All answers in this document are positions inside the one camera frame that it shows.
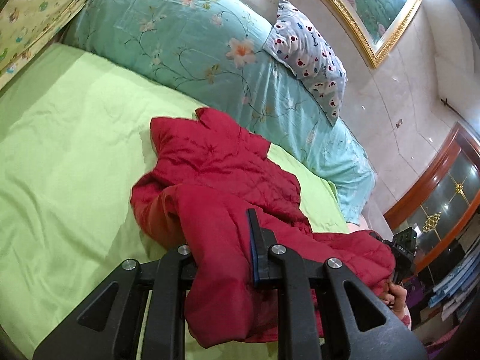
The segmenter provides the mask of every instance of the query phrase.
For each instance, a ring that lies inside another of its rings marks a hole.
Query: framed painting
[[[378,67],[422,0],[322,0],[347,29],[365,60]]]

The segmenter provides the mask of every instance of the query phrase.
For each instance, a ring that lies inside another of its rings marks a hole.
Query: green bed sheet
[[[88,52],[50,46],[0,94],[0,325],[29,358],[122,260],[165,252],[138,228],[131,186],[156,161],[153,116],[193,117],[198,101]],[[317,232],[347,233],[332,184],[272,145],[301,184]],[[188,359],[268,359],[275,344],[202,349]]]

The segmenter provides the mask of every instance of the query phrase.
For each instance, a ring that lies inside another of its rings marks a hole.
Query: silver bolt
[[[340,261],[336,257],[333,257],[333,258],[328,259],[327,264],[330,268],[338,269],[342,266],[342,261]]]
[[[284,254],[287,251],[286,247],[283,245],[273,245],[272,252],[275,254]]]
[[[131,271],[136,266],[137,266],[137,262],[134,259],[126,259],[121,264],[121,267],[126,271]]]
[[[187,254],[190,254],[190,246],[188,245],[179,246],[177,249],[177,252],[186,256]]]

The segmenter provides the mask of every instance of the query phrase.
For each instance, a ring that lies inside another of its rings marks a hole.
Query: red jacket
[[[152,119],[158,162],[133,186],[130,202],[140,227],[165,248],[190,245],[198,272],[185,317],[200,345],[278,339],[276,294],[252,285],[248,208],[279,243],[319,262],[338,257],[382,292],[395,267],[387,246],[366,231],[312,233],[297,178],[267,159],[270,143],[223,112],[196,114],[198,121]],[[317,324],[323,335],[319,316]]]

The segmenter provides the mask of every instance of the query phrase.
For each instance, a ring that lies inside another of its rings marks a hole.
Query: patterned pillow
[[[263,45],[273,58],[295,74],[335,125],[343,101],[347,73],[320,32],[288,0],[278,1],[277,22]]]

